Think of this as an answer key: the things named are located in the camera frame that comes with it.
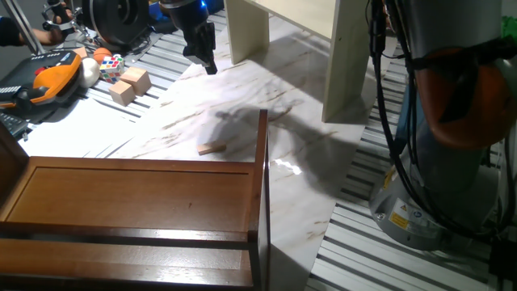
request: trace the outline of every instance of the wooden block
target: wooden block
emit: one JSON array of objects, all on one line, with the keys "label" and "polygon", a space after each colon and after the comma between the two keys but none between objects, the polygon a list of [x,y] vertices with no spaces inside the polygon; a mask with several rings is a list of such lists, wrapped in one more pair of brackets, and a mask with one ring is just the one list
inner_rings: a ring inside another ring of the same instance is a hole
[{"label": "wooden block", "polygon": [[197,152],[200,155],[216,153],[226,150],[226,143],[224,141],[212,141],[204,145],[197,146]]},{"label": "wooden block", "polygon": [[76,49],[74,50],[74,53],[76,53],[77,55],[79,55],[81,58],[88,57],[88,53],[86,52],[86,48],[84,48],[84,47],[76,48]]},{"label": "wooden block", "polygon": [[128,104],[137,98],[132,86],[123,81],[118,81],[115,85],[110,87],[110,95],[113,101],[122,106],[128,106]]},{"label": "wooden block", "polygon": [[121,77],[121,81],[131,84],[135,93],[139,96],[144,95],[151,87],[151,79],[147,70],[131,67]]}]

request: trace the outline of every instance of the wooden cabinet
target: wooden cabinet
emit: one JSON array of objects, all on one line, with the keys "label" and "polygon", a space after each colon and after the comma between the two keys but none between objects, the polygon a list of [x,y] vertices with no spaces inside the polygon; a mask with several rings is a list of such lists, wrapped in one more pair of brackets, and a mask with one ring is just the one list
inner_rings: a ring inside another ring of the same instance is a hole
[{"label": "wooden cabinet", "polygon": [[0,288],[266,290],[267,112],[255,162],[27,157],[0,126]]}]

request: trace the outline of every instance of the marble surface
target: marble surface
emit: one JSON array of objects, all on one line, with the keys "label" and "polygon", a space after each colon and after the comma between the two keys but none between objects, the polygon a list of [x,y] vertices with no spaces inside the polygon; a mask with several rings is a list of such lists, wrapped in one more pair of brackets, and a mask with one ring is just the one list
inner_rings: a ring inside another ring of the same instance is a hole
[{"label": "marble surface", "polygon": [[[323,124],[330,44],[281,19],[270,22],[269,50],[236,65],[221,33],[219,73],[191,66],[111,158],[251,162],[259,109],[268,109],[271,290],[302,290],[373,105],[375,81],[370,64],[363,94]],[[387,53],[394,48],[389,41]],[[197,154],[197,145],[215,140],[227,142],[224,153]]]}]

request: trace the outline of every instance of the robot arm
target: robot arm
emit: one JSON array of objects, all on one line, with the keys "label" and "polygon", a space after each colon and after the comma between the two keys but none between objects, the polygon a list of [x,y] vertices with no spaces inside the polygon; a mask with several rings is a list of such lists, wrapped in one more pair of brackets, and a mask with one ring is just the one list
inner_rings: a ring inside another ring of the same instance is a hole
[{"label": "robot arm", "polygon": [[[402,153],[395,150],[380,82],[385,4],[409,75],[408,125],[403,131],[407,145]],[[517,46],[501,38],[501,5],[501,0],[372,0],[370,50],[380,118],[397,175],[371,199],[370,208],[375,217],[400,200],[415,206],[420,215],[423,210],[424,217],[429,214],[426,231],[436,230],[428,238],[378,220],[381,229],[400,243],[432,250],[450,233],[489,242],[515,215],[507,153],[506,209],[494,205],[500,198],[497,182],[495,189],[480,190],[490,184],[486,181],[491,175],[480,169],[481,156],[507,136],[517,118],[517,68],[510,68],[508,61],[517,54]],[[417,118],[417,98],[425,116],[422,122]],[[500,217],[489,218],[494,209]]]},{"label": "robot arm", "polygon": [[216,74],[213,50],[216,49],[216,29],[208,23],[208,9],[204,0],[161,0],[174,25],[183,31],[187,47],[183,55],[202,65],[207,74]]}]

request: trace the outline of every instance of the orange ball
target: orange ball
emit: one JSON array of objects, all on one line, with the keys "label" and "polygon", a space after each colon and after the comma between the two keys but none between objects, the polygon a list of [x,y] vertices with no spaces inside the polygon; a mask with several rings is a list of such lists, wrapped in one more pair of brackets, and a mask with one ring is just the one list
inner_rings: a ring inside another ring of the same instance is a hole
[{"label": "orange ball", "polygon": [[95,50],[94,60],[96,60],[99,65],[103,63],[105,57],[113,57],[113,55],[105,48],[97,48],[97,50]]}]

